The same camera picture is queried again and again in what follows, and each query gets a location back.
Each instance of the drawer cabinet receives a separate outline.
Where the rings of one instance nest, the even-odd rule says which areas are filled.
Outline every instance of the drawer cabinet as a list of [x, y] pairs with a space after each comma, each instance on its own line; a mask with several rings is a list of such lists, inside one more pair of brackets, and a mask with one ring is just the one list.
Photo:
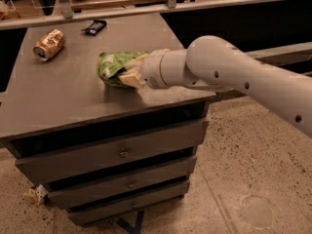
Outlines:
[[[134, 21], [139, 41], [125, 34]], [[28, 28], [0, 107], [0, 142], [16, 167], [80, 225], [185, 194], [218, 100], [182, 87], [104, 86], [100, 53], [182, 47], [157, 14], [107, 19], [99, 37], [80, 33], [88, 25], [58, 24], [67, 44], [45, 62], [32, 49], [51, 26]]]
[[208, 105], [194, 99], [4, 143], [21, 172], [74, 223], [86, 225], [185, 194]]

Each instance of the green chip bag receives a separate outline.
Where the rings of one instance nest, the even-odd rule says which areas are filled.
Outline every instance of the green chip bag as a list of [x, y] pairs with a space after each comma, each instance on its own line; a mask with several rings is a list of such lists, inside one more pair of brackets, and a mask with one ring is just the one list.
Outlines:
[[147, 52], [116, 52], [101, 53], [98, 57], [97, 75], [106, 84], [120, 88], [130, 88], [123, 84], [117, 77], [117, 74], [127, 71], [125, 63], [136, 59]]

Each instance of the drawer handle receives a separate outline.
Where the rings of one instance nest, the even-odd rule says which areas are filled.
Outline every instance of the drawer handle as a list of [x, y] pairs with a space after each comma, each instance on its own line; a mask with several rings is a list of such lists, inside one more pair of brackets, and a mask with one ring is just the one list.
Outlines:
[[132, 189], [132, 188], [134, 188], [134, 187], [135, 187], [134, 182], [133, 182], [132, 180], [129, 180], [129, 181], [128, 181], [128, 188], [129, 188], [129, 189]]
[[120, 156], [121, 158], [126, 158], [126, 157], [129, 156], [129, 152], [127, 151], [126, 148], [121, 148], [121, 149], [119, 150], [119, 156]]
[[133, 201], [133, 209], [136, 209], [136, 208], [137, 208], [137, 202]]

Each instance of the speckled floor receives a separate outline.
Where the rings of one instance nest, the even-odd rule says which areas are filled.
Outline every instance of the speckled floor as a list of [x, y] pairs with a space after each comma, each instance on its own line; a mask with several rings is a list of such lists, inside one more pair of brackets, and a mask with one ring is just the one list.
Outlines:
[[53, 205], [37, 207], [0, 149], [0, 234], [312, 233], [312, 139], [248, 97], [213, 104], [208, 118], [189, 192], [140, 212], [141, 229], [137, 212], [78, 227]]

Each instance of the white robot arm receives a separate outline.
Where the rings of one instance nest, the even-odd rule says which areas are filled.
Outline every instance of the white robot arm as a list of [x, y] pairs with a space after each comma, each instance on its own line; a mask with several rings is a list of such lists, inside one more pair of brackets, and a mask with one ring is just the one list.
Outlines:
[[250, 58], [221, 38], [203, 36], [187, 50], [154, 51], [141, 75], [152, 89], [235, 89], [312, 137], [312, 79]]

